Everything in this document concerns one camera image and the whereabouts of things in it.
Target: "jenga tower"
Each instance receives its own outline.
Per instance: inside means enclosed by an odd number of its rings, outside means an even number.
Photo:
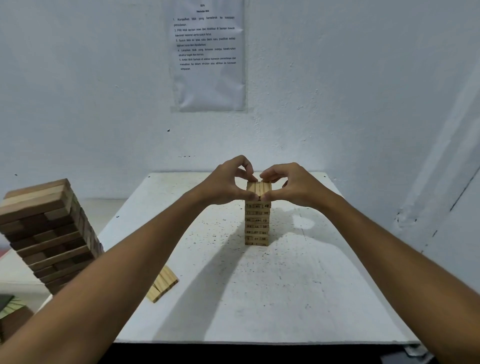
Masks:
[[[67,179],[8,192],[0,232],[52,294],[103,253]]]
[[[247,191],[261,196],[272,189],[270,182],[247,182]],[[270,202],[245,202],[245,244],[268,246]]]

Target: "forearm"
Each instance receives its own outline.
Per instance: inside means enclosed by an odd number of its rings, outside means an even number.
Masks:
[[[205,207],[190,191],[108,250],[5,344],[0,362],[13,352],[16,363],[31,362],[29,353],[36,363],[97,362]]]
[[[342,197],[319,208],[335,225],[392,307],[440,359],[479,354],[480,296]]]

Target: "paper sheet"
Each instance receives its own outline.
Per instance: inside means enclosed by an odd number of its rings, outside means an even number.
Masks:
[[[245,109],[243,0],[164,2],[179,111]]]

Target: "left hand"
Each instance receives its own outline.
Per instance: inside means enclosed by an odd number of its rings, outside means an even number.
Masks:
[[[238,156],[220,164],[192,191],[196,191],[209,205],[223,205],[233,200],[257,201],[259,197],[256,193],[237,187],[235,177],[252,182],[258,181],[253,176],[253,167],[249,160],[244,156]]]

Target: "table surface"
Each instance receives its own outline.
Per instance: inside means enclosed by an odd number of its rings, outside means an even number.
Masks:
[[[104,248],[207,175],[148,175],[100,234]],[[339,193],[325,173],[313,175]],[[244,180],[236,182],[246,187]],[[246,246],[244,226],[243,201],[202,212],[167,262],[179,282],[157,303],[144,299],[116,341],[418,342],[325,216],[286,201],[273,202],[269,247]]]

